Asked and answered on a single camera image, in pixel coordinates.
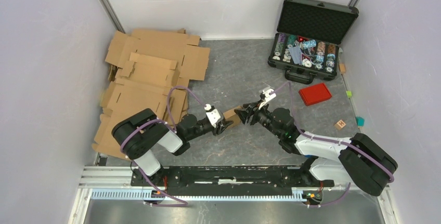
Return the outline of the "brown cardboard box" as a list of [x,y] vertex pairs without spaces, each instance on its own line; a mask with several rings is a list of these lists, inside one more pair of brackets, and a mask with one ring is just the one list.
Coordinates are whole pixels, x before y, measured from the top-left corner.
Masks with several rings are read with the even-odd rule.
[[226,128],[224,128],[220,132],[218,132],[219,135],[222,134],[224,131],[229,130],[233,127],[236,127],[242,123],[240,117],[235,112],[236,109],[242,109],[242,106],[237,106],[235,108],[232,108],[230,110],[223,112],[223,116],[224,116],[225,121],[231,122],[231,124],[229,124]]

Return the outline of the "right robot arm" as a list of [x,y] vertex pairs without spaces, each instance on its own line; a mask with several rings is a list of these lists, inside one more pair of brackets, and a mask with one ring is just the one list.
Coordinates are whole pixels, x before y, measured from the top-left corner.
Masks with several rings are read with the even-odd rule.
[[301,182],[308,187],[333,180],[353,183],[365,193],[379,196],[394,181],[397,162],[363,133],[346,138],[315,135],[299,129],[290,110],[269,111],[258,102],[244,104],[235,113],[244,124],[262,125],[286,152],[311,157],[300,173]]

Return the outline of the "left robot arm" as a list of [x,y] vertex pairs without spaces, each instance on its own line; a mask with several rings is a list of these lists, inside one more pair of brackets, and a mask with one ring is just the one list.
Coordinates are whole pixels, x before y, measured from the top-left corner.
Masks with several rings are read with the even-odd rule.
[[208,133],[217,136],[233,124],[234,121],[226,119],[218,109],[208,106],[203,119],[186,114],[176,128],[171,129],[147,108],[116,124],[111,134],[120,145],[120,151],[138,166],[145,182],[158,186],[163,181],[163,166],[152,152],[155,145],[178,156],[190,148],[189,141]]

